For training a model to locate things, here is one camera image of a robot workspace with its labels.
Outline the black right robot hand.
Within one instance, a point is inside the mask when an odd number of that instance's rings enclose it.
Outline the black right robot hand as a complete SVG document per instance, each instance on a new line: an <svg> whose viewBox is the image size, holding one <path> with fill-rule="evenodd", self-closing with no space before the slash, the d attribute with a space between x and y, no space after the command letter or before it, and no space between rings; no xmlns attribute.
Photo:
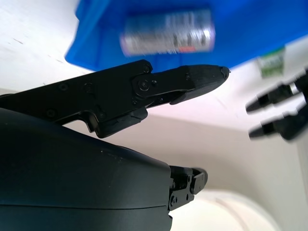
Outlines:
<svg viewBox="0 0 308 231"><path fill-rule="evenodd" d="M3 231L168 231L169 212L207 183L201 168L170 166L103 139L221 86L229 69L147 60L0 97Z"/></svg>

